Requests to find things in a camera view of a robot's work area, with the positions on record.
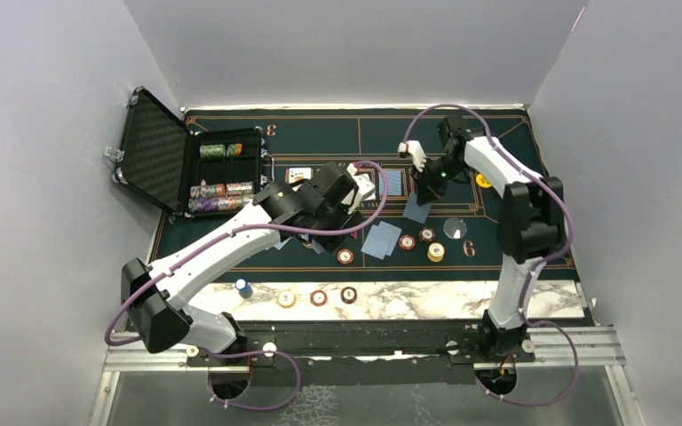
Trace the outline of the blue playing card deck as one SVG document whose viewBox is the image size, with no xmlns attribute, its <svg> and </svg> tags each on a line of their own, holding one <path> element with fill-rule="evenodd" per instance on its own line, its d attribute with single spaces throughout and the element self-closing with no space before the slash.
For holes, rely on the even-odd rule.
<svg viewBox="0 0 682 426">
<path fill-rule="evenodd" d="M 313 251 L 317 254 L 321 254 L 321 253 L 325 252 L 325 248 L 318 241 L 312 240 L 311 241 L 311 247 L 312 247 Z"/>
</svg>

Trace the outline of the yellow round button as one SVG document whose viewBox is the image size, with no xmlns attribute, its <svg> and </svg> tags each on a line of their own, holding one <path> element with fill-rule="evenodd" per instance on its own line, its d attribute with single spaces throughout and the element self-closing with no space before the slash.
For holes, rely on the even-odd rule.
<svg viewBox="0 0 682 426">
<path fill-rule="evenodd" d="M 491 189 L 493 185 L 482 175 L 478 174 L 475 178 L 477 185 L 483 189 Z"/>
</svg>

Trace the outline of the white round button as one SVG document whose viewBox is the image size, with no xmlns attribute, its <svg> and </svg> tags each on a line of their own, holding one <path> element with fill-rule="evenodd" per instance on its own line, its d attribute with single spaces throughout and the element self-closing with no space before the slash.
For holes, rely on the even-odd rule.
<svg viewBox="0 0 682 426">
<path fill-rule="evenodd" d="M 467 224 L 462 218 L 450 217 L 444 222 L 442 231 L 451 240 L 459 241 L 467 233 Z"/>
</svg>

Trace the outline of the blue card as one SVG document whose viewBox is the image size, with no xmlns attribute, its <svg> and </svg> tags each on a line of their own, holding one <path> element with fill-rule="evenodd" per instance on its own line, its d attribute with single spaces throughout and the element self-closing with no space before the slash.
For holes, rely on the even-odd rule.
<svg viewBox="0 0 682 426">
<path fill-rule="evenodd" d="M 281 241 L 281 242 L 279 242 L 278 244 L 274 245 L 274 248 L 277 249 L 277 250 L 281 250 L 281 249 L 282 249 L 284 246 L 286 246 L 291 240 L 292 240 L 292 238 L 288 238 L 288 239 L 286 239 L 286 240 L 284 240 L 284 241 Z"/>
<path fill-rule="evenodd" d="M 383 253 L 379 232 L 377 230 L 378 225 L 372 225 L 369 232 L 367 233 L 367 238 L 362 244 L 361 252 L 365 255 L 372 256 L 374 258 L 383 260 L 386 258 Z"/>
<path fill-rule="evenodd" d="M 394 249 L 398 246 L 401 229 L 398 226 L 381 221 L 377 226 L 377 230 L 383 253 L 385 256 L 391 256 Z"/>
</svg>

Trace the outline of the red poker chip stack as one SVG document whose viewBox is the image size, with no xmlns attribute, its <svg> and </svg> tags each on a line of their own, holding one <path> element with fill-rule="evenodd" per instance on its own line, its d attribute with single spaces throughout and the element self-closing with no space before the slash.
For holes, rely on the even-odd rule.
<svg viewBox="0 0 682 426">
<path fill-rule="evenodd" d="M 314 306 L 323 306 L 328 302 L 328 295 L 323 290 L 315 290 L 310 294 L 310 303 Z"/>
</svg>

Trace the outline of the brown poker chip stack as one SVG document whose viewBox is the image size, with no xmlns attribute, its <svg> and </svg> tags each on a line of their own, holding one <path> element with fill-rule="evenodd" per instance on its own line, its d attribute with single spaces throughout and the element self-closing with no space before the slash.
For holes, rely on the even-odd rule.
<svg viewBox="0 0 682 426">
<path fill-rule="evenodd" d="M 343 303 L 353 304 L 357 300 L 358 293 L 354 287 L 344 287 L 340 292 L 340 297 Z"/>
</svg>

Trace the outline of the yellow poker chip stack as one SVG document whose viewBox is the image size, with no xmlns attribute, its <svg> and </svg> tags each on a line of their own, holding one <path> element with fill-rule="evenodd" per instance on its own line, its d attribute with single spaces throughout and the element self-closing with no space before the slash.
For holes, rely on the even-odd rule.
<svg viewBox="0 0 682 426">
<path fill-rule="evenodd" d="M 281 308 L 288 309 L 295 305 L 297 297 L 290 290 L 282 290 L 277 297 L 277 303 Z"/>
</svg>

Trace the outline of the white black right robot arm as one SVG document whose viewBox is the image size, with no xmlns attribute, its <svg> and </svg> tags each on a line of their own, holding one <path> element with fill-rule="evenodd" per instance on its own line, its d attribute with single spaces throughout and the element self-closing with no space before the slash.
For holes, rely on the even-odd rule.
<svg viewBox="0 0 682 426">
<path fill-rule="evenodd" d="M 501 197 L 496 235 L 502 266 L 476 340 L 484 359 L 498 361 L 526 339 L 531 291 L 565 243 L 562 183 L 527 168 L 491 136 L 463 143 L 456 164 L 478 171 Z"/>
</svg>

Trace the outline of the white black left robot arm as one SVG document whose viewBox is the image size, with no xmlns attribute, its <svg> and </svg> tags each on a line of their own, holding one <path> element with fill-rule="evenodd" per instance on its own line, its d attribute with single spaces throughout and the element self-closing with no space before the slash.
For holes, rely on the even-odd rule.
<svg viewBox="0 0 682 426">
<path fill-rule="evenodd" d="M 180 251 L 122 268 L 120 312 L 128 315 L 150 353 L 188 343 L 233 364 L 243 353 L 243 332 L 227 312 L 211 313 L 191 299 L 238 264 L 281 242 L 304 235 L 327 251 L 361 224 L 360 205 L 376 191 L 356 164 L 329 162 L 298 185 L 271 182 L 216 230 Z"/>
</svg>

